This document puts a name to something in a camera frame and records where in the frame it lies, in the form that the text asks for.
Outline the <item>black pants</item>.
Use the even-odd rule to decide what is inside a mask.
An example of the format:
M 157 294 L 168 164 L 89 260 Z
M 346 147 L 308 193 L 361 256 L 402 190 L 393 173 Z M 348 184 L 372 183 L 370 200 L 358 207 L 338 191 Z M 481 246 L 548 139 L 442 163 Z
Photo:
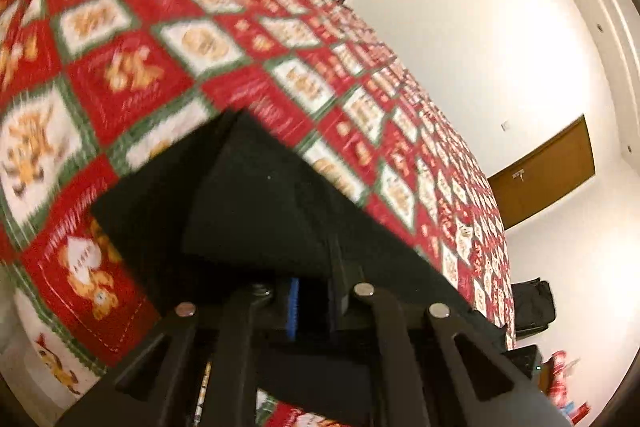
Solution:
M 261 387 L 350 425 L 465 424 L 428 309 L 488 340 L 500 329 L 250 114 L 203 124 L 91 212 L 157 310 L 194 306 L 189 343 L 168 358 L 212 367 L 204 425 L 253 425 Z M 330 331 L 331 241 L 361 267 L 362 329 Z M 253 287 L 287 279 L 299 279 L 294 339 L 254 321 Z

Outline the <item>black bag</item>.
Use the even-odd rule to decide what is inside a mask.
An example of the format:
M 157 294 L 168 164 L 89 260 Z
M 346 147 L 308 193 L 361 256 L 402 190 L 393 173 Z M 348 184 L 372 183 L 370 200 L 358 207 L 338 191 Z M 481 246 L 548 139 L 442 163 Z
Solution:
M 512 285 L 516 339 L 540 334 L 556 319 L 555 304 L 547 281 L 536 279 Z

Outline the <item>brown wooden door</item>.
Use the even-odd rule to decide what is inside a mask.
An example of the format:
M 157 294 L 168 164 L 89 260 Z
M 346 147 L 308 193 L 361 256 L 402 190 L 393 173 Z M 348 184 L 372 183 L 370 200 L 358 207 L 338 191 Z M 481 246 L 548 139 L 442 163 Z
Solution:
M 520 169 L 525 170 L 524 182 L 512 178 Z M 488 181 L 507 230 L 559 202 L 595 174 L 586 118 L 580 116 Z

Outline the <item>red white item on floor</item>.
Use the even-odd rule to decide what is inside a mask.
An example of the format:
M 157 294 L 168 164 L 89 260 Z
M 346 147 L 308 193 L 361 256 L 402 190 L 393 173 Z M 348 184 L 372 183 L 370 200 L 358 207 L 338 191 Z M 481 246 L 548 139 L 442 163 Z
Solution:
M 549 379 L 544 391 L 547 398 L 573 426 L 577 426 L 591 412 L 588 402 L 583 402 L 578 407 L 568 399 L 568 377 L 576 364 L 577 360 L 567 360 L 567 353 L 564 350 L 553 352 L 546 362 Z

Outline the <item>red patchwork bedspread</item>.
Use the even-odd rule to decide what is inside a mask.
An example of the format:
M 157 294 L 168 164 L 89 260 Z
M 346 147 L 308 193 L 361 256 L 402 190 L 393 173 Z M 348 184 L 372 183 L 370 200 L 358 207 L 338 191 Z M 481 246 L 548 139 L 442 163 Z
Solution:
M 500 213 L 398 56 L 335 0 L 1 0 L 1 374 L 53 425 L 157 314 L 90 216 L 245 107 L 514 345 Z

